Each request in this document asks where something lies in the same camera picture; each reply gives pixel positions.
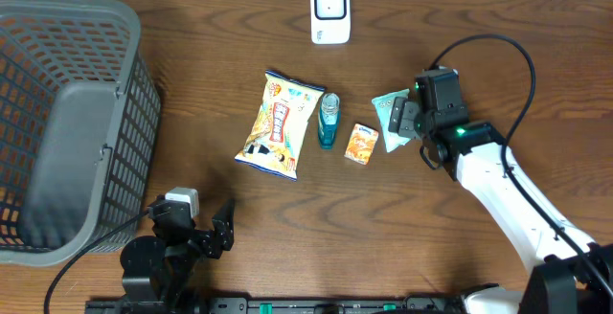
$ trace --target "gray plastic basket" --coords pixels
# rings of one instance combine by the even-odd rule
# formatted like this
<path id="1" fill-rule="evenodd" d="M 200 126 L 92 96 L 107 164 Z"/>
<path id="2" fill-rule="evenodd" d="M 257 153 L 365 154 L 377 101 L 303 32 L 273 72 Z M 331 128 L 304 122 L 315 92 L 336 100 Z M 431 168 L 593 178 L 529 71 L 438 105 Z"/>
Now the gray plastic basket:
<path id="1" fill-rule="evenodd" d="M 0 0 L 0 262 L 61 262 L 141 210 L 160 98 L 139 39 L 119 2 Z"/>

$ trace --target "snack bag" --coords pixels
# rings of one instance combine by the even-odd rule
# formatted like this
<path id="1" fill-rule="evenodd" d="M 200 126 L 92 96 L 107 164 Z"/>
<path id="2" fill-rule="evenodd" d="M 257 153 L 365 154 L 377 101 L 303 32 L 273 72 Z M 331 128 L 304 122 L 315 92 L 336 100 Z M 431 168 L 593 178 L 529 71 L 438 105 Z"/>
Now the snack bag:
<path id="1" fill-rule="evenodd" d="M 368 164 L 378 138 L 378 132 L 357 123 L 353 127 L 352 135 L 349 138 L 345 157 L 362 165 Z"/>
<path id="2" fill-rule="evenodd" d="M 379 117 L 379 122 L 381 123 L 383 139 L 385 140 L 385 149 L 387 152 L 393 151 L 399 146 L 404 146 L 411 140 L 410 138 L 400 137 L 397 134 L 388 131 L 390 117 L 392 116 L 392 107 L 394 106 L 394 99 L 407 98 L 408 96 L 409 89 L 404 89 L 400 90 L 399 92 L 374 98 L 372 100 L 372 103 L 376 109 L 376 115 Z"/>
<path id="3" fill-rule="evenodd" d="M 235 160 L 296 181 L 308 117 L 324 90 L 266 71 L 260 112 Z"/>

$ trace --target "orange box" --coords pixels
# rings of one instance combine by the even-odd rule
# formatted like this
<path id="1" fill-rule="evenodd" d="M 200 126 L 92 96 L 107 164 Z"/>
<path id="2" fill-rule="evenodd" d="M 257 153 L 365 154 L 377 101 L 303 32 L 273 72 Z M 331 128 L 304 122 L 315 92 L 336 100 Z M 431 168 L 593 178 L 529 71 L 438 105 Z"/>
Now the orange box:
<path id="1" fill-rule="evenodd" d="M 357 123 L 353 127 L 352 135 L 349 138 L 345 157 L 362 165 L 368 164 L 378 138 L 378 132 Z"/>

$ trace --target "wood grain surface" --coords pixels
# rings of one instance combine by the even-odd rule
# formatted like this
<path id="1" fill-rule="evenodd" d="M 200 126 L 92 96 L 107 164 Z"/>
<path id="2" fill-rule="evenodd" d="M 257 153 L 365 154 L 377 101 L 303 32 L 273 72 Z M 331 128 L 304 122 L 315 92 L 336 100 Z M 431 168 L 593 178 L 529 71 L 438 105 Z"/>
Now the wood grain surface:
<path id="1" fill-rule="evenodd" d="M 521 290 L 527 274 L 482 205 L 418 155 L 379 141 L 366 167 L 343 157 L 354 123 L 380 130 L 373 97 L 412 87 L 451 42 L 500 33 L 536 66 L 532 109 L 511 143 L 550 200 L 601 244 L 613 242 L 613 0 L 352 0 L 348 44 L 316 46 L 308 0 L 121 0 L 142 23 L 141 51 L 164 96 L 147 202 L 198 189 L 200 227 L 229 195 L 236 243 L 202 262 L 193 285 L 270 297 L 404 297 L 483 282 Z M 528 93 L 528 71 L 497 41 L 444 59 L 459 70 L 473 119 L 506 133 Z M 342 102 L 332 151 L 311 117 L 298 182 L 233 160 L 256 119 L 264 70 L 327 86 Z M 144 222 L 139 234 L 149 235 Z M 0 266 L 0 311 L 39 312 L 60 266 Z M 119 253 L 79 261 L 52 312 L 123 295 Z"/>

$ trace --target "black cable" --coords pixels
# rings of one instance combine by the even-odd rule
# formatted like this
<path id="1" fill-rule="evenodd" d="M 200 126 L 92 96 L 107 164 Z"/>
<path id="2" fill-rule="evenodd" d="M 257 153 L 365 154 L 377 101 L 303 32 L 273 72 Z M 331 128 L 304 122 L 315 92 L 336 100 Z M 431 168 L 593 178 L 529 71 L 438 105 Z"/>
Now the black cable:
<path id="1" fill-rule="evenodd" d="M 497 39 L 497 40 L 503 40 L 503 41 L 509 42 L 524 56 L 524 58 L 526 58 L 526 62 L 528 62 L 528 67 L 530 68 L 530 82 L 531 82 L 530 83 L 530 94 L 528 94 L 528 99 L 526 100 L 524 107 L 522 108 L 521 112 L 519 112 L 519 116 L 517 116 L 517 119 L 511 126 L 509 133 L 507 133 L 507 137 L 505 138 L 505 141 L 503 142 L 502 148 L 500 150 L 500 159 L 502 160 L 502 167 L 505 170 L 505 173 L 509 176 L 509 178 L 511 179 L 511 181 L 513 182 L 517 190 L 521 193 L 521 195 L 524 196 L 526 201 L 528 201 L 528 203 L 536 210 L 536 212 L 540 214 L 541 217 L 543 217 L 543 219 L 547 222 L 547 224 L 551 226 L 554 232 L 556 232 L 556 235 L 561 237 L 564 240 L 564 242 L 566 242 L 573 250 L 575 250 L 575 252 L 581 258 L 581 260 L 583 261 L 587 269 L 596 278 L 598 283 L 601 285 L 602 289 L 604 289 L 604 291 L 608 294 L 608 296 L 613 301 L 613 290 L 609 286 L 608 282 L 604 279 L 602 274 L 598 271 L 596 266 L 594 266 L 594 264 L 587 258 L 587 256 L 585 255 L 583 250 L 577 245 L 577 243 L 575 243 L 575 241 L 573 241 L 573 239 L 564 232 L 564 228 L 559 227 L 556 224 L 556 222 L 540 206 L 538 206 L 538 204 L 526 192 L 526 190 L 524 190 L 524 188 L 521 186 L 519 181 L 517 181 L 517 179 L 515 178 L 515 175 L 513 174 L 512 169 L 509 167 L 509 163 L 507 162 L 507 148 L 509 147 L 509 142 L 511 141 L 511 137 L 513 136 L 513 133 L 515 133 L 515 129 L 517 129 L 521 121 L 524 119 L 524 116 L 528 112 L 528 108 L 530 108 L 530 105 L 533 102 L 534 91 L 536 89 L 536 71 L 534 70 L 533 60 L 528 54 L 528 51 L 526 51 L 526 49 L 524 49 L 517 41 L 513 40 L 512 38 L 508 36 L 501 35 L 501 34 L 477 34 L 477 35 L 469 36 L 461 40 L 458 40 L 454 42 L 453 44 L 451 44 L 446 49 L 444 49 L 444 51 L 434 59 L 434 61 L 430 65 L 430 69 L 435 69 L 439 61 L 441 60 L 441 58 L 443 58 L 444 55 L 446 55 L 449 51 L 454 49 L 456 46 L 462 45 L 469 41 L 479 40 L 479 39 Z"/>
<path id="2" fill-rule="evenodd" d="M 143 218 L 144 216 L 146 216 L 148 214 L 149 210 L 148 208 L 135 215 L 134 217 L 128 219 L 128 221 L 122 225 L 120 225 L 119 227 L 113 229 L 112 231 L 110 231 L 108 234 L 100 237 L 99 239 L 97 239 L 96 241 L 90 243 L 89 245 L 87 245 L 86 247 L 84 247 L 82 250 L 80 250 L 80 252 L 78 252 L 73 258 L 70 259 L 70 261 L 68 261 L 64 267 L 59 270 L 59 272 L 57 273 L 56 278 L 54 279 L 54 281 L 51 282 L 51 285 L 49 285 L 49 289 L 47 290 L 47 295 L 45 296 L 45 304 L 43 305 L 43 311 L 45 314 L 49 314 L 49 305 L 51 304 L 51 296 L 54 294 L 54 290 L 56 289 L 57 284 L 59 283 L 59 280 L 61 280 L 62 276 L 64 276 L 64 274 L 66 273 L 66 271 L 68 271 L 68 269 L 75 264 L 75 262 L 77 262 L 77 260 L 79 260 L 81 257 L 83 257 L 85 254 L 87 254 L 87 252 L 91 251 L 94 247 L 98 246 L 99 244 L 101 244 L 102 242 L 108 240 L 110 237 L 112 237 L 113 235 L 115 235 L 116 233 L 122 231 L 123 229 L 127 228 L 130 224 L 137 222 L 139 219 Z"/>

